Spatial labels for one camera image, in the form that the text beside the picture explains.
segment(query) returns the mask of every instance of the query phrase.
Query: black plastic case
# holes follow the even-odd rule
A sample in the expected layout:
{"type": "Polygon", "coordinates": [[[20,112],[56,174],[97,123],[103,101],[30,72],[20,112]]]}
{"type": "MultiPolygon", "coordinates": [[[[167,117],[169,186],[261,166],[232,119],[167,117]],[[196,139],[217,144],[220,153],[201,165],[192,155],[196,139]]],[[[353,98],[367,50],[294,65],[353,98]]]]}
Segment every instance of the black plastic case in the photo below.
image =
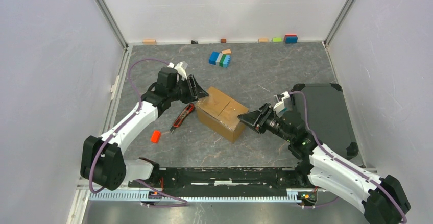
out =
{"type": "MultiPolygon", "coordinates": [[[[346,159],[358,155],[358,144],[339,84],[296,84],[292,91],[302,91],[305,94],[308,124],[319,140],[346,159]]],[[[293,110],[305,118],[302,95],[292,96],[292,104],[293,110]]]]}

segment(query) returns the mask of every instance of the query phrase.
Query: green block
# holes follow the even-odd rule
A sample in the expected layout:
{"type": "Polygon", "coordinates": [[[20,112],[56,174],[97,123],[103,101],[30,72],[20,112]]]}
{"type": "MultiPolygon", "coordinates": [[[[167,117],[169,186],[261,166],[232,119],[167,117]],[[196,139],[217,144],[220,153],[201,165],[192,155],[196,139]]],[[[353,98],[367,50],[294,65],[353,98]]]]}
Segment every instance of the green block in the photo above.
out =
{"type": "Polygon", "coordinates": [[[221,59],[220,59],[220,67],[222,67],[223,66],[223,62],[224,62],[224,59],[226,58],[226,54],[223,54],[223,56],[221,57],[221,59]]]}

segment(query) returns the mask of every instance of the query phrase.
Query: orange connector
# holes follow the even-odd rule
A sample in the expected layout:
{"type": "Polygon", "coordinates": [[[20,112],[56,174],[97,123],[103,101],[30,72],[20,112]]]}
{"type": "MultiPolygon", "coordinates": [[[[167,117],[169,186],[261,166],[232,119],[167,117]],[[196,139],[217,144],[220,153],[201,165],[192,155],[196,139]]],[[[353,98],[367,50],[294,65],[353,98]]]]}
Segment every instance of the orange connector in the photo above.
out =
{"type": "Polygon", "coordinates": [[[155,131],[152,135],[152,138],[150,139],[151,142],[154,144],[157,144],[159,142],[159,139],[161,138],[161,132],[155,131]]]}

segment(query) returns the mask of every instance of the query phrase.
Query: metal corner post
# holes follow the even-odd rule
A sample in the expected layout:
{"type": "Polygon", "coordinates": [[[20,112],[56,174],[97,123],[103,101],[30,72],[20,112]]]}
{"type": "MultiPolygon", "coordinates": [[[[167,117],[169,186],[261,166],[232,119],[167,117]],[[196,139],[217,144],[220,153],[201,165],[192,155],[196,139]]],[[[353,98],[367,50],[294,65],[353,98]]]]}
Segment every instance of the metal corner post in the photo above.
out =
{"type": "Polygon", "coordinates": [[[100,10],[102,11],[102,14],[104,15],[105,19],[107,19],[108,24],[110,24],[111,29],[113,29],[113,32],[114,32],[117,40],[119,41],[119,43],[121,44],[121,46],[124,49],[127,49],[128,43],[126,42],[126,40],[123,37],[119,27],[117,26],[116,21],[113,18],[113,15],[111,15],[111,12],[107,7],[107,4],[105,3],[104,0],[95,0],[95,1],[98,4],[100,10]]]}
{"type": "Polygon", "coordinates": [[[353,2],[355,2],[355,0],[346,0],[346,2],[344,3],[337,19],[335,20],[334,24],[332,25],[331,30],[328,33],[328,36],[326,36],[326,39],[323,41],[323,44],[325,45],[325,47],[328,47],[328,45],[330,44],[330,42],[334,38],[337,30],[340,28],[341,23],[343,22],[344,18],[346,17],[347,13],[349,12],[350,8],[352,7],[353,2]]]}

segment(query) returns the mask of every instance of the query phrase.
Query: gray floor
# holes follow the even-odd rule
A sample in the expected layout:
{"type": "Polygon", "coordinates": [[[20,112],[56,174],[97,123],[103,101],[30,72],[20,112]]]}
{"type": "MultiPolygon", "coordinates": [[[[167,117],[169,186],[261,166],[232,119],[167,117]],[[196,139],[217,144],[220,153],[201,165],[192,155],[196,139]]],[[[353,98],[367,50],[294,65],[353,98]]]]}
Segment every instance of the gray floor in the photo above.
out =
{"type": "MultiPolygon", "coordinates": [[[[129,65],[145,57],[173,63],[187,62],[187,73],[194,74],[204,89],[214,86],[250,110],[272,102],[274,94],[282,93],[296,83],[335,82],[326,52],[319,42],[135,46],[129,65]],[[208,63],[212,51],[228,48],[232,50],[228,68],[208,63]]],[[[132,80],[141,93],[156,81],[162,67],[163,64],[152,61],[134,67],[132,80]]],[[[116,123],[136,102],[137,98],[125,80],[116,123]]],[[[181,102],[172,103],[170,109],[132,142],[125,152],[125,159],[146,157],[162,167],[296,166],[298,160],[279,137],[271,133],[259,135],[246,129],[232,144],[201,124],[196,113],[170,134],[171,124],[184,107],[181,102]],[[159,144],[150,142],[154,130],[162,132],[159,144]]],[[[352,162],[362,165],[360,156],[352,162]]]]}
{"type": "MultiPolygon", "coordinates": [[[[335,196],[321,193],[319,204],[335,196]]],[[[146,208],[138,202],[89,201],[83,223],[88,224],[206,224],[206,223],[320,223],[367,224],[363,214],[344,200],[327,207],[302,210],[294,203],[206,203],[187,207],[146,208]]]]}

